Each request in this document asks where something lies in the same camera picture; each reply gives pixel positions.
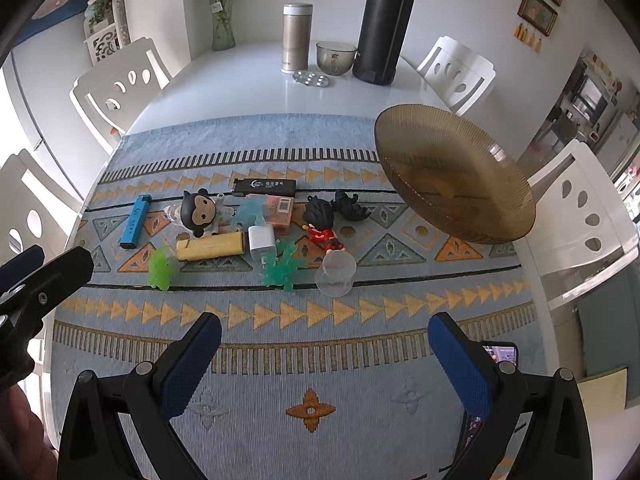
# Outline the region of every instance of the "black thermos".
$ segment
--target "black thermos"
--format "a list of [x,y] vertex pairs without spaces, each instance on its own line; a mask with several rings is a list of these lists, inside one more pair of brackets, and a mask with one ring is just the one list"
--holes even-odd
[[353,75],[375,85],[390,85],[414,0],[367,0]]

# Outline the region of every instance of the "blue lighter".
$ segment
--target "blue lighter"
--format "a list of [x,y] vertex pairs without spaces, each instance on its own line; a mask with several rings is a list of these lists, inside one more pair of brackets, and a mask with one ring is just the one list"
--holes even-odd
[[151,195],[140,195],[133,205],[133,209],[127,220],[127,226],[124,228],[120,246],[123,249],[135,249],[142,231],[142,224],[146,218],[146,212],[151,206]]

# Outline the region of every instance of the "glass vase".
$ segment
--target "glass vase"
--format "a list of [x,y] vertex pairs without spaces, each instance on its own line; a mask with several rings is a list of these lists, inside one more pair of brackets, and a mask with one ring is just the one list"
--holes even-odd
[[226,50],[236,46],[236,38],[231,25],[231,7],[233,0],[209,0],[211,19],[213,20],[213,51]]

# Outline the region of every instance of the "human hand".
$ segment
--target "human hand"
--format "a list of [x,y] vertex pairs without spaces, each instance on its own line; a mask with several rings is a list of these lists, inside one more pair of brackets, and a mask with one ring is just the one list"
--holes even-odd
[[17,384],[4,396],[9,416],[14,423],[12,438],[14,455],[27,472],[30,480],[56,480],[58,460],[52,450],[44,445],[44,428],[38,416],[31,411],[29,401]]

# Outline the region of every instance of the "table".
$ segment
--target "table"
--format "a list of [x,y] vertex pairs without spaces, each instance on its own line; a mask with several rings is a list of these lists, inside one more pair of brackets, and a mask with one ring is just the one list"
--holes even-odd
[[[259,85],[235,83],[269,59],[274,70],[258,74]],[[289,82],[277,59],[274,46],[203,56],[113,153],[73,241],[92,252],[94,275],[56,310],[56,425],[80,371],[126,373],[155,360],[201,312],[213,312],[223,344],[187,411],[172,420],[209,478],[435,476],[450,462],[462,413],[428,346],[428,319],[446,309],[471,338],[516,342],[521,369],[543,373],[527,280],[513,246],[468,244],[438,231],[386,180],[372,136],[377,114],[401,102],[442,106],[408,65],[399,64],[389,88],[348,76],[318,91]],[[184,124],[193,120],[200,122]],[[185,264],[168,292],[146,286],[149,256],[183,231],[162,208],[180,201],[183,189],[228,193],[242,176],[298,183],[286,237],[304,262],[294,292],[263,286],[248,254]],[[353,290],[332,300],[313,285],[323,254],[301,225],[308,195],[330,200],[340,188],[359,193],[372,215],[358,223],[336,218],[358,270]],[[142,236],[135,250],[122,250],[130,204],[143,192],[154,200]],[[225,205],[240,201],[228,197]],[[316,397],[324,409],[309,416]],[[132,435],[130,424],[125,431]],[[129,441],[150,478],[140,444]],[[416,442],[428,446],[417,452]]]
[[[207,52],[185,67],[140,114],[129,134],[215,117],[253,114],[338,114],[376,118],[398,104],[447,109],[433,89],[402,58],[388,87],[351,75],[331,76],[327,88],[308,88],[280,71],[281,46],[240,45]],[[316,50],[309,64],[318,70]]]

